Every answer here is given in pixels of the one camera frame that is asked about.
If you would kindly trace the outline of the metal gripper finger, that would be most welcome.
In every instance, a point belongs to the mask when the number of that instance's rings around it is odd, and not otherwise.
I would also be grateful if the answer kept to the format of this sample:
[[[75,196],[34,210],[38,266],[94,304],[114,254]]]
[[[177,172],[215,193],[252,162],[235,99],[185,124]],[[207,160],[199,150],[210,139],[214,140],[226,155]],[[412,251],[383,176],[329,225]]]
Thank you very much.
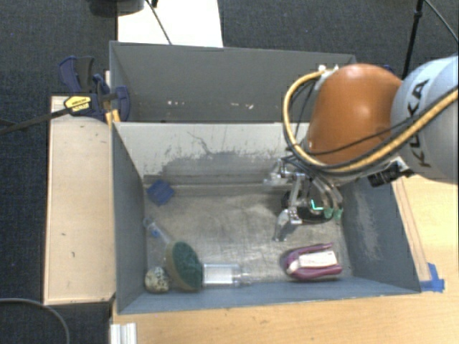
[[[275,242],[284,242],[289,233],[291,233],[291,227],[288,210],[284,209],[280,212],[275,222],[273,240]]]
[[[297,211],[285,209],[282,217],[281,241],[284,242],[303,223]]]

